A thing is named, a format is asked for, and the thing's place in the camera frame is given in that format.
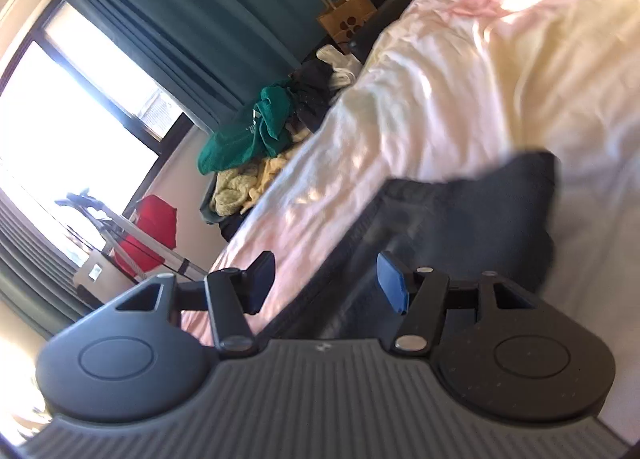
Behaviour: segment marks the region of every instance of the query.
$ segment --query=window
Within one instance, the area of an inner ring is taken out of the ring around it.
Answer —
[[[0,78],[0,187],[82,264],[86,248],[104,241],[54,201],[89,188],[128,213],[191,125],[107,36],[55,0]]]

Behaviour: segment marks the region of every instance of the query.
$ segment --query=red bag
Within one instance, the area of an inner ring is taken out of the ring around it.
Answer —
[[[138,201],[136,212],[138,219],[135,220],[134,224],[137,227],[167,248],[175,249],[175,233],[178,224],[178,210],[176,208],[165,203],[158,196],[148,195]],[[133,235],[127,235],[120,242],[120,245],[145,273],[160,264],[164,264],[164,259],[160,255],[151,251]],[[115,260],[125,273],[135,277],[136,273],[117,253],[115,254]]]

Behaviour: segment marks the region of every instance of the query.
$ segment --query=white cloth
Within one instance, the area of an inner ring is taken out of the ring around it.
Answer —
[[[334,74],[329,79],[329,89],[338,90],[356,83],[362,64],[354,55],[342,54],[333,45],[325,45],[316,51],[319,60],[331,65]]]
[[[544,298],[609,345],[617,374],[602,418],[637,440],[638,3],[415,0],[214,266],[274,252],[253,330],[300,292],[388,177],[473,177],[547,148],[561,168]],[[206,314],[185,315],[183,327],[210,343]]]

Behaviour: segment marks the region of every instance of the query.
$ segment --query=gray plastic base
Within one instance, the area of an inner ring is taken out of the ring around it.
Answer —
[[[221,363],[192,399],[160,417],[96,425],[56,417],[30,458],[593,458],[627,445],[587,418],[508,426],[457,404],[429,365],[378,341],[272,341]]]

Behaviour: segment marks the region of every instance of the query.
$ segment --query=teal curtain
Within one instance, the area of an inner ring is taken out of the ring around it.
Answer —
[[[325,36],[320,0],[66,1],[212,131]]]
[[[73,287],[77,270],[0,190],[0,301],[51,338],[91,312]]]

